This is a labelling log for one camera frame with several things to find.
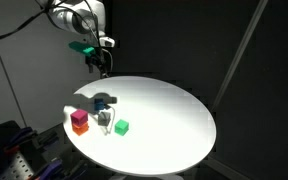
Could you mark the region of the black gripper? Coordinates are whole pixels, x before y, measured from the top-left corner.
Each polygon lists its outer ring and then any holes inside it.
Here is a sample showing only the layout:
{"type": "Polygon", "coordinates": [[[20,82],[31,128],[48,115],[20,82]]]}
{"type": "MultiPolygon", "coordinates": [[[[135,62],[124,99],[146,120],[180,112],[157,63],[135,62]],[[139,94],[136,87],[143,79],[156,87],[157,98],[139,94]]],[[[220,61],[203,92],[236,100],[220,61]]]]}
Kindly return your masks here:
{"type": "Polygon", "coordinates": [[[98,66],[100,72],[100,78],[106,77],[106,68],[104,66],[105,59],[103,55],[91,55],[85,57],[85,63],[89,66],[89,73],[94,72],[93,65],[98,66]]]}

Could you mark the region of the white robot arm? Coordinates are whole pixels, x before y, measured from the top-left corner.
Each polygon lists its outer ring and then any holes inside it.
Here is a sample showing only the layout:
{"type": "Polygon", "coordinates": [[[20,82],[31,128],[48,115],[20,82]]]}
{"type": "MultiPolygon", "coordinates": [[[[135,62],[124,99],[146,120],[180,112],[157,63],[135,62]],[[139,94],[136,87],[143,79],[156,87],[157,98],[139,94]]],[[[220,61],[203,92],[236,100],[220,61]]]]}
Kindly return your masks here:
{"type": "Polygon", "coordinates": [[[83,35],[84,42],[73,41],[69,48],[85,56],[89,72],[93,66],[100,77],[108,76],[103,48],[113,45],[106,36],[105,6],[100,0],[36,0],[50,22],[58,29],[83,35]]]}

